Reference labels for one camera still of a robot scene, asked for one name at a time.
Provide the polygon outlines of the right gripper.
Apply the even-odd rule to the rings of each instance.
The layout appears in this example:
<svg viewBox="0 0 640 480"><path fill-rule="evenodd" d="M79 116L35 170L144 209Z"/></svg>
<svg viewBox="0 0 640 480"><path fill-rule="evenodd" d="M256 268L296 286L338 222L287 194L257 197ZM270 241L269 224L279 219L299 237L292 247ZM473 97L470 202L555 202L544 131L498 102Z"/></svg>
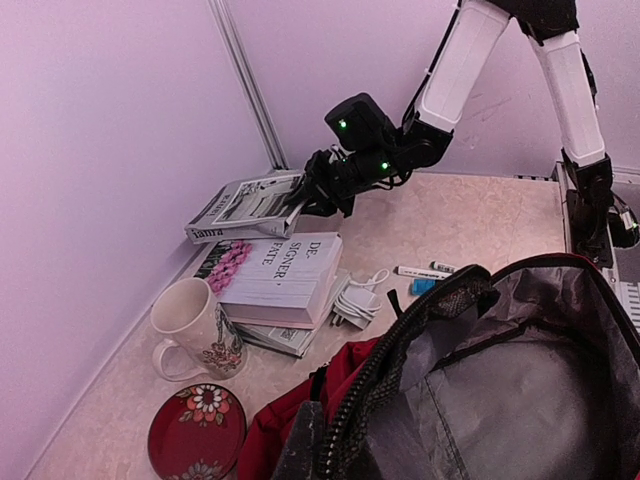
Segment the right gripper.
<svg viewBox="0 0 640 480"><path fill-rule="evenodd" d="M344 218L348 218L352 215L355 197L342 197L341 186L332 174L330 157L329 150L318 150L307 161L305 174L286 197L288 217L331 217L341 213Z"/></svg>

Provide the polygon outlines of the grey photo cover book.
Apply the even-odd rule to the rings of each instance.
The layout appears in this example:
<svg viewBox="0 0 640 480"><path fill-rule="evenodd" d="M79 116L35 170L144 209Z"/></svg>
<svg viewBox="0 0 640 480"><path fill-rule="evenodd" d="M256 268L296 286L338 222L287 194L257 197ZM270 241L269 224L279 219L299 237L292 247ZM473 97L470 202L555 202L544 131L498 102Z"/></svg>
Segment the grey photo cover book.
<svg viewBox="0 0 640 480"><path fill-rule="evenodd" d="M225 185L184 227L187 238L198 245L290 237L303 205L287 198L302 179L300 171L279 170Z"/></svg>

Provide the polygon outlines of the white Designer Fate book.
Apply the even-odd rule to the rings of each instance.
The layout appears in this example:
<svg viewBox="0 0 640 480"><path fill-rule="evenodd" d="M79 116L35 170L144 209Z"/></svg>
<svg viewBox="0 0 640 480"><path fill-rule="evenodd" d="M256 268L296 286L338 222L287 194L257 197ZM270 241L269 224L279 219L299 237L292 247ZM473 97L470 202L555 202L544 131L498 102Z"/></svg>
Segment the white Designer Fate book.
<svg viewBox="0 0 640 480"><path fill-rule="evenodd" d="M337 232L221 241L195 271L232 321L311 330L321 321L343 251Z"/></svg>

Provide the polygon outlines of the thin grey booklet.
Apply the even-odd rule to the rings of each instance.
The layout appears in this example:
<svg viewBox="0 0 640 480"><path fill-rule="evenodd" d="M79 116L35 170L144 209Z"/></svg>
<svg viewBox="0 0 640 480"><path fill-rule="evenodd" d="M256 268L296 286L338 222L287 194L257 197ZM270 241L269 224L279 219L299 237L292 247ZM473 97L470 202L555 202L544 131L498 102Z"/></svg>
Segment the thin grey booklet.
<svg viewBox="0 0 640 480"><path fill-rule="evenodd" d="M321 313L320 322L311 330L241 324L237 321L234 321L234 326L242 339L251 345L303 358L320 328L334 315L333 305L339 294L346 288L349 280L350 273L347 270L339 269L337 271L329 298Z"/></svg>

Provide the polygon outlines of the red backpack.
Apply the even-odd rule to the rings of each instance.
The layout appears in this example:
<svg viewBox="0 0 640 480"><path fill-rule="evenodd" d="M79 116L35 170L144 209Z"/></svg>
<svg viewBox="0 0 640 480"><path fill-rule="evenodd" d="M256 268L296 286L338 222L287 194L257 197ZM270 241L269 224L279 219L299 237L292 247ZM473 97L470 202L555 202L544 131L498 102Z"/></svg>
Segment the red backpack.
<svg viewBox="0 0 640 480"><path fill-rule="evenodd" d="M588 260L471 265L254 417L241 479L635 479L639 335Z"/></svg>

